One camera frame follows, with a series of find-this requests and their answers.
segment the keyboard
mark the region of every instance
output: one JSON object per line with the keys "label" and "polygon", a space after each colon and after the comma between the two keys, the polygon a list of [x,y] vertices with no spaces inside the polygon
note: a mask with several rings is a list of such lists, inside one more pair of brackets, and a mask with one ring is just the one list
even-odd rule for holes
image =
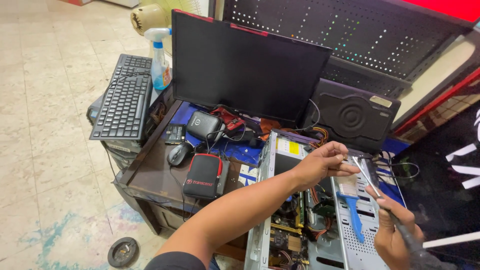
{"label": "keyboard", "polygon": [[96,116],[90,134],[90,140],[140,140],[146,112],[152,93],[152,79],[148,75],[133,74],[113,82],[124,75],[134,72],[150,74],[152,59],[148,57],[121,54],[117,68],[110,80],[107,95]]}

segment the spray bottle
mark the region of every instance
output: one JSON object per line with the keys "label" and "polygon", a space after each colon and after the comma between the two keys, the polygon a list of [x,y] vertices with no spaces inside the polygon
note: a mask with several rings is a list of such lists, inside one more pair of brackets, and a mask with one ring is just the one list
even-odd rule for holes
{"label": "spray bottle", "polygon": [[171,28],[150,28],[145,31],[144,36],[153,41],[152,81],[153,87],[158,90],[165,89],[172,80],[168,61],[165,60],[162,39],[172,34]]}

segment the black mouse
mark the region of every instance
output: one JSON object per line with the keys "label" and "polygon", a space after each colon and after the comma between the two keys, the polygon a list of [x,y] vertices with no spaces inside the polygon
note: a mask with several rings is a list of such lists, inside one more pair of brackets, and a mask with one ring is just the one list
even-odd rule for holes
{"label": "black mouse", "polygon": [[167,161],[171,166],[179,166],[181,162],[193,153],[193,146],[187,142],[182,142],[175,146],[167,156]]}

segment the spray nozzle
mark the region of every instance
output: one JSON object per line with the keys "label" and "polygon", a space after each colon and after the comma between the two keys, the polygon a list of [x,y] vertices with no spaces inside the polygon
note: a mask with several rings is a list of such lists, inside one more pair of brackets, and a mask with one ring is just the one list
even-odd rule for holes
{"label": "spray nozzle", "polygon": [[171,34],[171,28],[150,28],[145,31],[144,36],[146,39],[153,41],[154,48],[160,49],[163,48],[162,39]]}

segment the transcend logo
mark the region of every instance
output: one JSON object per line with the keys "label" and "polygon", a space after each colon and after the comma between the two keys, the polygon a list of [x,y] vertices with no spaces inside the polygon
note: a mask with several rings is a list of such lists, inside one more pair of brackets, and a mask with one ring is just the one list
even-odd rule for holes
{"label": "transcend logo", "polygon": [[186,183],[187,183],[187,184],[201,184],[201,185],[213,186],[213,183],[194,181],[194,180],[192,180],[192,179],[187,180]]}

